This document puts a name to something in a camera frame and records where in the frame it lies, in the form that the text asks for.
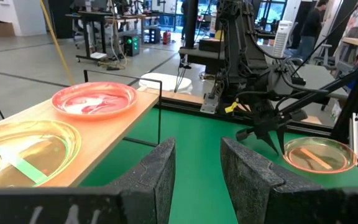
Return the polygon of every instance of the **green surface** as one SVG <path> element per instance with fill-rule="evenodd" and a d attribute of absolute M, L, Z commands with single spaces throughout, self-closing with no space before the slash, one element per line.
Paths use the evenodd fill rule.
<path fill-rule="evenodd" d="M 157 113 L 152 109 L 129 137 L 156 141 Z M 230 197 L 224 183 L 219 157 L 221 137 L 234 138 L 243 129 L 239 124 L 227 123 L 187 114 L 163 111 L 162 139 L 174 137 L 177 141 L 177 169 L 170 223 L 237 223 Z M 286 134 L 285 140 L 304 137 Z M 278 145 L 277 137 L 272 138 Z M 246 139 L 244 145 L 287 169 L 303 175 L 325 187 L 358 186 L 358 169 L 343 174 L 316 175 L 289 166 L 273 149 L 255 136 Z M 81 186 L 108 184 L 136 165 L 152 147 L 121 141 L 116 148 L 81 183 Z"/>

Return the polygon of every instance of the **red object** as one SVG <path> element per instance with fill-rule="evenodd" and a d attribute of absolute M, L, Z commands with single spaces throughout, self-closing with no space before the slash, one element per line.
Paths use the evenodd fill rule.
<path fill-rule="evenodd" d="M 53 107 L 73 118 L 110 118 L 136 102 L 136 90 L 120 83 L 94 82 L 71 86 L 52 97 Z"/>
<path fill-rule="evenodd" d="M 170 44 L 171 43 L 171 32 L 165 31 L 162 36 L 162 44 Z"/>

